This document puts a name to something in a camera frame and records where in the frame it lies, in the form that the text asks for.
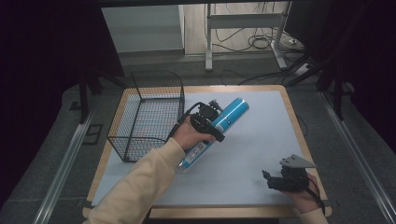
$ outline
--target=beige sleeve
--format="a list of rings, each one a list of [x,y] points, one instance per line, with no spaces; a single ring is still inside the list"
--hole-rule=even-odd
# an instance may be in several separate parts
[[[321,208],[312,212],[304,213],[299,215],[301,221],[304,224],[327,224],[327,219],[323,215]]]
[[[84,223],[141,223],[154,200],[171,185],[184,155],[173,138],[152,149],[91,210]]]

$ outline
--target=white wall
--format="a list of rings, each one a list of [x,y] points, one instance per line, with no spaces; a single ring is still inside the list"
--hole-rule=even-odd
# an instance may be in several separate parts
[[[184,49],[183,7],[102,8],[117,52]]]

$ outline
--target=blue cylinder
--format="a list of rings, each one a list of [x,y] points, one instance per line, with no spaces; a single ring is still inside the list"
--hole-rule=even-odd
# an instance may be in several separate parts
[[[244,99],[238,97],[219,114],[211,125],[221,133],[226,133],[248,109],[248,103]],[[200,142],[194,147],[186,150],[186,156],[181,160],[177,168],[181,171],[189,169],[212,144],[213,143]]]

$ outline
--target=wire basket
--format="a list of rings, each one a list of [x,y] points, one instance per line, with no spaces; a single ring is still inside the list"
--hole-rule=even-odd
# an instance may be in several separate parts
[[[123,161],[138,161],[161,147],[184,111],[184,89],[178,75],[132,73],[107,136]]]

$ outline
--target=human hand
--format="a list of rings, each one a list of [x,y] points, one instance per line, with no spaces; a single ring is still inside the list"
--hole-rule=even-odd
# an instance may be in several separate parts
[[[206,140],[208,142],[214,142],[216,140],[216,138],[209,133],[198,133],[192,127],[190,118],[191,116],[186,117],[172,136],[183,150],[187,150],[201,141]]]
[[[312,180],[309,181],[309,188],[314,193],[319,195],[317,178],[311,174],[308,174],[308,178]],[[301,192],[288,192],[288,191],[281,191],[281,192],[291,197],[291,199],[294,201],[294,205],[297,207],[297,209],[301,214],[308,213],[320,208],[320,206],[315,201],[315,199],[311,195],[309,195],[309,193],[306,192],[305,190]]]

